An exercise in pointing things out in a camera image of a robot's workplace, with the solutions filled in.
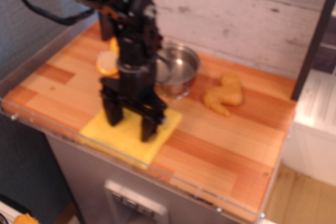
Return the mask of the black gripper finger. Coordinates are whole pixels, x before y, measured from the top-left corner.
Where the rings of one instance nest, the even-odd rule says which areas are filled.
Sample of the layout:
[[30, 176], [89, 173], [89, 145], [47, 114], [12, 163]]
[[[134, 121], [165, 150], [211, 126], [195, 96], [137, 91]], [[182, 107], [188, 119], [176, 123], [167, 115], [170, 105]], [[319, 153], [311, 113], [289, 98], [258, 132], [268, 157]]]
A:
[[119, 99], [104, 97], [103, 107], [110, 125], [116, 126], [123, 119], [123, 107]]
[[141, 141], [147, 142], [152, 135], [156, 133], [157, 122], [153, 118], [142, 118], [142, 131], [141, 131]]

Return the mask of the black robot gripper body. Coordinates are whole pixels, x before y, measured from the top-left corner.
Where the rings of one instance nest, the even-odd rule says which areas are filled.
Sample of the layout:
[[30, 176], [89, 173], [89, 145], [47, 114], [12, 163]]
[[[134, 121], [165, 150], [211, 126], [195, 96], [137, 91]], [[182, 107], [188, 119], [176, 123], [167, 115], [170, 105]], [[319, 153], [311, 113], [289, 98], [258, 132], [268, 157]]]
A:
[[157, 67], [142, 65], [139, 67], [121, 66], [118, 79], [102, 77], [101, 97], [119, 99], [123, 108], [146, 118], [153, 118], [158, 125], [165, 120], [167, 105], [154, 91]]

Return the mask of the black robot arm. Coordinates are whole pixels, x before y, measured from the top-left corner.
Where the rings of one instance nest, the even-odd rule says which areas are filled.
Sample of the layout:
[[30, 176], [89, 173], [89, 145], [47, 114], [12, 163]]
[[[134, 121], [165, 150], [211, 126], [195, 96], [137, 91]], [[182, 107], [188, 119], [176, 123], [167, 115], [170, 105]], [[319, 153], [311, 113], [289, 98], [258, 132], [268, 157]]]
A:
[[105, 15], [119, 46], [117, 79], [103, 77], [101, 97], [114, 126], [127, 108], [142, 116], [141, 140], [152, 137], [164, 120], [166, 104], [154, 91], [162, 36], [156, 26], [153, 0], [77, 0]]

